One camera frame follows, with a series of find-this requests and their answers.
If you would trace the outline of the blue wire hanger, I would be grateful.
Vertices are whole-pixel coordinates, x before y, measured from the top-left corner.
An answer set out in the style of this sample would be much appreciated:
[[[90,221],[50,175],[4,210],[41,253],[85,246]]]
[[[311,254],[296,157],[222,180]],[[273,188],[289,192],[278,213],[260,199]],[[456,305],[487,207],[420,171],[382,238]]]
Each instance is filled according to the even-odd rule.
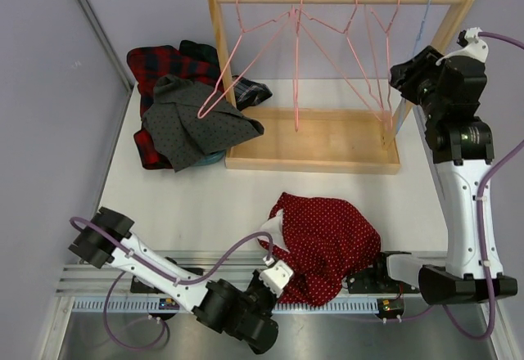
[[[425,11],[423,13],[423,16],[422,16],[422,19],[421,19],[421,22],[420,22],[420,25],[419,25],[419,30],[418,30],[417,36],[416,36],[414,44],[413,44],[413,50],[411,51],[410,57],[405,57],[406,61],[411,59],[411,58],[413,58],[418,53],[418,48],[419,48],[420,43],[422,41],[422,36],[423,36],[424,30],[425,30],[425,24],[426,24],[427,15],[428,15],[428,12],[429,12],[429,9],[430,9],[430,6],[431,6],[431,1],[432,0],[427,0]],[[404,110],[405,110],[405,107],[406,107],[406,102],[407,101],[404,98],[402,98],[400,100],[400,104],[398,106],[398,110],[399,110],[400,114],[398,116],[398,119],[395,122],[395,133],[398,133],[400,131],[400,128],[401,128],[401,125],[402,125],[402,122],[403,122],[402,119],[403,119]]]

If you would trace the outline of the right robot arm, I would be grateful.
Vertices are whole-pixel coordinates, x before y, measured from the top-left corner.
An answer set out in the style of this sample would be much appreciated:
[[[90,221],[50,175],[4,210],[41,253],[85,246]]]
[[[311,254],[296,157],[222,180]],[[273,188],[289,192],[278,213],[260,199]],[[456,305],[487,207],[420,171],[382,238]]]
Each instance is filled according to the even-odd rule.
[[[493,233],[490,180],[494,138],[477,115],[487,84],[488,46],[465,43],[443,55],[428,46],[390,69],[389,84],[426,117],[425,139],[445,196],[445,265],[414,254],[382,252],[361,277],[379,291],[412,288],[427,304],[472,304],[517,294],[504,273]]]

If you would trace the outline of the green plaid skirt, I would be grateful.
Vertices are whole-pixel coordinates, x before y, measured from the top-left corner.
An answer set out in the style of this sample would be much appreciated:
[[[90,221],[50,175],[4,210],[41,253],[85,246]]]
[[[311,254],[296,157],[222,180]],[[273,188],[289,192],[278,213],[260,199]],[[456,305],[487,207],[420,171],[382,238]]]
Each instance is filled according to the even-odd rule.
[[[184,39],[180,42],[178,50],[184,56],[220,67],[218,52],[211,45]]]

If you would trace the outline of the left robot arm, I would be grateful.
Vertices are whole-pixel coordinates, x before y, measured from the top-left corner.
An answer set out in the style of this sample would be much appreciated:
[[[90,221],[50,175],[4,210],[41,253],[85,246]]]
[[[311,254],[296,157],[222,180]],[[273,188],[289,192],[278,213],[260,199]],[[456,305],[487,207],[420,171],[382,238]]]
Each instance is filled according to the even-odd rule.
[[[133,233],[131,218],[101,208],[87,220],[70,218],[79,234],[69,249],[83,261],[102,268],[107,265],[127,272],[166,294],[196,320],[217,333],[245,341],[256,354],[270,350],[278,338],[273,309],[289,283],[293,271],[273,256],[273,238],[255,232],[235,243],[204,275],[198,275],[159,256]],[[239,290],[213,274],[234,250],[250,241],[265,238],[268,243],[264,267],[255,270],[246,290]]]

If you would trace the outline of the pink hanger of grey skirt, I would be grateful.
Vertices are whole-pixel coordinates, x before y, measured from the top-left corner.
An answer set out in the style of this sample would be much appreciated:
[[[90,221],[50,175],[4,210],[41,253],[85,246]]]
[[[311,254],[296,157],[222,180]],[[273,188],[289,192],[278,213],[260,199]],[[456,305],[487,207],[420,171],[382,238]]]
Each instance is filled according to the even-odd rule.
[[[361,62],[361,60],[359,58],[359,55],[358,55],[357,51],[355,50],[355,46],[351,42],[351,38],[350,38],[350,28],[352,26],[352,23],[354,21],[355,16],[357,15],[358,10],[359,10],[359,0],[354,0],[353,10],[352,10],[352,12],[350,14],[350,17],[349,17],[348,21],[346,22],[346,26],[343,29],[338,29],[337,27],[335,27],[333,25],[330,25],[328,22],[326,22],[324,20],[321,20],[321,19],[319,19],[317,17],[313,17],[308,12],[302,11],[300,14],[304,15],[307,20],[313,21],[313,22],[315,22],[317,24],[320,24],[323,27],[326,27],[326,28],[332,30],[333,32],[335,32],[337,34],[340,34],[340,35],[342,35],[345,38],[346,44],[347,44],[348,48],[350,49],[350,52],[351,52],[354,60],[356,61],[356,64],[357,64],[357,66],[359,68],[361,76],[364,78],[364,82],[367,85],[368,96],[371,97],[377,103],[377,106],[378,106],[378,109],[379,109],[379,113],[380,113],[380,115],[377,115],[377,118],[378,118],[379,121],[383,121],[383,118],[384,118],[384,115],[386,114],[386,111],[385,111],[384,103],[383,103],[383,99],[382,99],[382,90],[381,90],[380,79],[378,78],[377,75],[375,76],[375,80],[377,82],[377,92],[378,92],[378,95],[376,95],[374,93],[374,91],[373,91],[370,78],[368,77],[368,75],[367,75],[367,73],[366,73],[366,71],[364,69],[364,66],[363,66],[363,64],[362,64],[362,62]],[[333,68],[344,79],[346,84],[350,88],[352,88],[353,84],[349,81],[347,76],[341,71],[340,67],[334,61],[332,61],[332,58],[325,52],[323,47],[320,44],[317,44],[317,41],[313,37],[313,35],[309,33],[309,31],[306,29],[306,27],[304,27],[302,25],[301,22],[298,23],[298,26],[301,27],[309,35],[311,40],[314,42],[314,44],[317,46],[317,48],[321,51],[321,53],[324,55],[324,57],[331,63]]]

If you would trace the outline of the pink hanger of green skirt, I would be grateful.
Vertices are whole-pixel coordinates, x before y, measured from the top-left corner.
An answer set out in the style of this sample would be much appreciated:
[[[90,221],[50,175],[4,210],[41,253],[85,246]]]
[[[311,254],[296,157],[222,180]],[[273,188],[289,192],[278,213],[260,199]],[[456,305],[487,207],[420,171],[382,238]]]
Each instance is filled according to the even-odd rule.
[[[212,93],[205,99],[204,103],[201,105],[200,109],[197,112],[198,119],[204,119],[209,115],[215,107],[223,100],[229,102],[233,106],[236,105],[234,87],[237,85],[240,77],[243,77],[245,73],[259,60],[261,55],[272,45],[276,37],[283,31],[283,28],[291,20],[291,12],[283,12],[277,18],[267,20],[261,24],[255,25],[253,27],[247,28],[243,24],[242,13],[240,8],[240,0],[235,0],[235,11],[237,15],[237,23],[239,26],[239,35],[235,45],[231,50],[228,49],[227,43],[227,34],[224,23],[224,16],[222,12],[222,3],[219,0],[207,0],[211,24],[215,33],[215,42],[216,50],[219,59],[219,68],[220,75],[215,83],[214,90]],[[233,72],[231,70],[231,63],[234,57],[237,54],[238,49],[242,45],[242,41],[247,34],[255,32],[259,29],[263,29],[271,24],[278,24],[283,20],[282,25],[274,33],[273,37],[263,46],[251,63],[238,75],[236,79],[233,79]]]

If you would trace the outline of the red polka dot skirt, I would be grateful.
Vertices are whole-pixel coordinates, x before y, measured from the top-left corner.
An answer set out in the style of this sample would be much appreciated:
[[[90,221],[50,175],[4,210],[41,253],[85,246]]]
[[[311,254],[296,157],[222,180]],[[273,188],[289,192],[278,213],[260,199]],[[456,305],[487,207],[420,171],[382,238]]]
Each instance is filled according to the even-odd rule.
[[[320,307],[345,277],[373,263],[381,237],[350,202],[283,192],[261,228],[273,237],[272,256],[294,272],[279,302]]]

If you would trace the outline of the grey dotted skirt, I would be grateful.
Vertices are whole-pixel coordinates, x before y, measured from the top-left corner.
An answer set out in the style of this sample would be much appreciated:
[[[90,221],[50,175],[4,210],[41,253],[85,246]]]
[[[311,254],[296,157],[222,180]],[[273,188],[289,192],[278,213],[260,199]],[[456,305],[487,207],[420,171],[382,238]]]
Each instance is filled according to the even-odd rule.
[[[172,74],[156,82],[153,104],[143,115],[142,126],[150,134],[155,150],[174,171],[264,134],[262,123],[224,100],[205,118],[198,119],[204,101],[219,96],[210,85]]]

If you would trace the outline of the red plaid skirt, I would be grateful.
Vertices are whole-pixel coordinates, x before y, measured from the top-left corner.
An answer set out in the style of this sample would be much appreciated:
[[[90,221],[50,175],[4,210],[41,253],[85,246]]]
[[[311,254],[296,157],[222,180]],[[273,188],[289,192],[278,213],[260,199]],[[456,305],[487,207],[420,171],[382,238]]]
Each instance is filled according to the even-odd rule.
[[[158,153],[150,134],[142,126],[142,117],[153,104],[153,88],[159,78],[172,74],[193,82],[200,81],[215,87],[220,69],[212,64],[182,55],[178,49],[164,45],[139,47],[127,55],[127,63],[138,82],[141,128],[133,135],[143,168],[149,170],[172,169],[169,161]]]

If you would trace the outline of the pink hanger pair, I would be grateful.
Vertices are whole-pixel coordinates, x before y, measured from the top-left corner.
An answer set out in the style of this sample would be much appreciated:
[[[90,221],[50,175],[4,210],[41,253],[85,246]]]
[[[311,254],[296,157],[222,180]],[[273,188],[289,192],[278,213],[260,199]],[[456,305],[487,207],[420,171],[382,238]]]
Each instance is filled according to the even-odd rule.
[[[295,51],[294,51],[294,65],[295,73],[293,76],[293,114],[294,114],[294,129],[297,133],[300,127],[300,107],[299,107],[299,70],[300,70],[300,26],[304,0],[299,1],[299,6],[294,7],[294,33],[295,33]]]

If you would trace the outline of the pink wire hanger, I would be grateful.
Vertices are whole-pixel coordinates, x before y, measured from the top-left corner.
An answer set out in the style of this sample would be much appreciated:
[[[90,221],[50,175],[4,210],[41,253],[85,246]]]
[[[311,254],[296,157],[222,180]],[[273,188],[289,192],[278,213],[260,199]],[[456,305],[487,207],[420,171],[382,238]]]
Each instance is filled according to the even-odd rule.
[[[378,92],[378,105],[379,109],[382,114],[382,122],[386,126],[387,131],[393,130],[393,111],[392,111],[392,105],[391,105],[391,87],[387,88],[387,94],[386,97],[382,94],[382,86],[378,74],[378,65],[377,65],[377,53],[375,49],[375,44],[373,41],[373,33],[371,28],[371,22],[370,22],[370,16],[373,16],[375,21],[378,23],[379,27],[381,28],[384,39],[385,39],[385,51],[386,51],[386,76],[390,77],[390,65],[391,65],[391,50],[390,50],[390,36],[391,36],[391,29],[395,22],[395,19],[398,15],[398,12],[400,10],[400,0],[396,0],[395,10],[392,14],[392,17],[390,18],[390,21],[387,25],[383,24],[378,14],[375,12],[375,10],[372,7],[364,7],[364,20],[365,20],[365,26],[366,31],[368,34],[368,42],[372,51],[372,59],[373,59],[373,69],[375,71],[375,80],[377,85],[377,92]]]

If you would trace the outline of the navy white plaid skirt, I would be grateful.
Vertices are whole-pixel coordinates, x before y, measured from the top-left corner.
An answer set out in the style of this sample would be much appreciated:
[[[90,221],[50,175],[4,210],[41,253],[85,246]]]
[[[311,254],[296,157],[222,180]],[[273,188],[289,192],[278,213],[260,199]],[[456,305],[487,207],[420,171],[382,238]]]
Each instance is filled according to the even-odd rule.
[[[245,110],[257,106],[273,96],[273,93],[264,83],[259,83],[239,75],[233,76],[233,91],[236,107]]]

